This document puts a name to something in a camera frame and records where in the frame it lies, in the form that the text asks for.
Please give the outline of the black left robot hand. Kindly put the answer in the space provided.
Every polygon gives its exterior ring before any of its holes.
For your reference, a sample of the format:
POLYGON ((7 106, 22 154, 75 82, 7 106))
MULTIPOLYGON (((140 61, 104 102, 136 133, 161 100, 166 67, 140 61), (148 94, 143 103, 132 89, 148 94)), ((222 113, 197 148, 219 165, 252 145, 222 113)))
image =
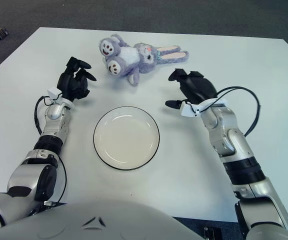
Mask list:
POLYGON ((87 70, 91 69, 91 65, 70 57, 66 64, 65 71, 60 75, 57 88, 62 92, 62 97, 73 102, 75 99, 83 99, 88 96, 88 80, 96 82, 97 79, 87 70))

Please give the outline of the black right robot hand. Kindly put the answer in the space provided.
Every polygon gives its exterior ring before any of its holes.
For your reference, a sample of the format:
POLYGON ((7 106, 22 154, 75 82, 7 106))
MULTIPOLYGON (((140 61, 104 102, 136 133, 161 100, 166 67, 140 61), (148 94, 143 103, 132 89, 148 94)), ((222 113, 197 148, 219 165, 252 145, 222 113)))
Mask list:
POLYGON ((205 100, 217 98, 213 84, 198 71, 187 74, 183 69, 176 68, 168 80, 179 82, 179 89, 186 97, 184 100, 167 100, 165 105, 169 108, 179 110, 182 102, 198 105, 205 100))

